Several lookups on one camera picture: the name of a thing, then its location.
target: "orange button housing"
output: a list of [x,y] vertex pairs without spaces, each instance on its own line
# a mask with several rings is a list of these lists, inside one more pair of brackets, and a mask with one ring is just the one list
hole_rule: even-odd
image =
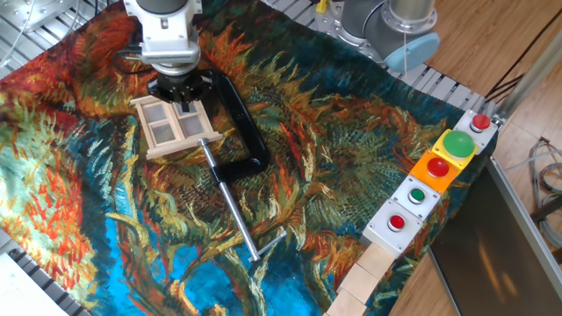
[[431,175],[428,171],[428,163],[436,157],[439,156],[431,152],[431,150],[427,150],[412,168],[409,175],[427,184],[428,187],[442,195],[449,188],[450,183],[458,176],[460,170],[450,162],[447,162],[449,164],[449,172],[445,176]]

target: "colorful cloth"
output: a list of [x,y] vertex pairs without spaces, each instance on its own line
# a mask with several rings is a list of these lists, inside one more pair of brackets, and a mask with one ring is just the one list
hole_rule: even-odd
[[[0,82],[0,227],[93,315],[321,315],[364,251],[365,224],[462,115],[257,1],[209,21],[200,67],[230,76],[271,155],[232,192],[260,246],[288,232],[257,263],[200,149],[145,159],[129,102],[155,74],[112,62],[135,29],[122,4]],[[212,112],[225,135],[213,152],[244,156],[224,109]],[[370,312],[390,312],[483,166],[443,195]]]

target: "red button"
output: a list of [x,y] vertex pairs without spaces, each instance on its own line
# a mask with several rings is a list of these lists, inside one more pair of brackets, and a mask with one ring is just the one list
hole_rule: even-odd
[[449,164],[443,158],[432,158],[428,162],[428,172],[434,177],[447,176]]
[[388,226],[394,232],[398,232],[402,228],[404,228],[404,219],[400,215],[393,215],[390,220],[388,220]]
[[471,127],[474,132],[480,133],[490,127],[490,119],[484,114],[476,114],[472,118]]

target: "metal rod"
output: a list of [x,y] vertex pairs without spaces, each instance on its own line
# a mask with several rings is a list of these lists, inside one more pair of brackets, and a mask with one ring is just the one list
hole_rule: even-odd
[[287,232],[284,230],[279,236],[275,237],[275,239],[273,241],[271,241],[269,244],[265,245],[265,247],[261,248],[260,251],[257,252],[257,255],[262,255],[267,249],[271,248],[273,245],[275,245],[276,243],[281,241],[283,239],[283,237],[285,237],[286,235],[287,235]]
[[[199,140],[199,145],[203,148],[203,152],[205,153],[205,157],[207,159],[207,162],[209,163],[209,166],[211,168],[215,168],[217,166],[217,162],[214,160],[213,153],[211,152],[211,149],[208,146],[208,142],[209,142],[208,139],[203,138]],[[236,202],[234,201],[232,194],[230,194],[228,185],[224,182],[220,182],[219,187],[220,187],[220,191],[222,191],[222,195],[225,197],[227,201],[228,207],[230,208],[230,212],[234,216],[234,220],[236,220],[236,225],[238,225],[238,229],[240,229],[242,238],[244,239],[244,242],[248,247],[249,253],[251,255],[250,258],[251,261],[255,262],[260,260],[260,255],[257,253],[256,245],[254,245],[254,241],[252,240],[252,237],[249,234],[248,228],[246,227],[246,223],[244,223],[244,220],[240,215],[240,211],[238,211],[238,205],[236,205]]]
[[515,86],[500,106],[497,115],[502,119],[509,119],[517,107],[541,83],[562,58],[562,30],[558,32],[551,44],[538,57],[521,81]]

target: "wooden block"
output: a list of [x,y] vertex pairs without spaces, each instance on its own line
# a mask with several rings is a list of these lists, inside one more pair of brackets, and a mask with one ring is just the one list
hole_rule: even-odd
[[378,282],[393,262],[393,255],[387,253],[376,243],[372,243],[361,255],[357,264],[374,276]]
[[375,290],[378,280],[379,279],[372,276],[371,273],[367,272],[367,270],[363,269],[360,265],[354,264],[347,276],[343,279],[337,292],[340,293],[346,290],[361,303],[365,304],[373,290]]
[[363,316],[367,307],[349,294],[348,291],[342,290],[334,303],[330,306],[327,314],[330,316]]

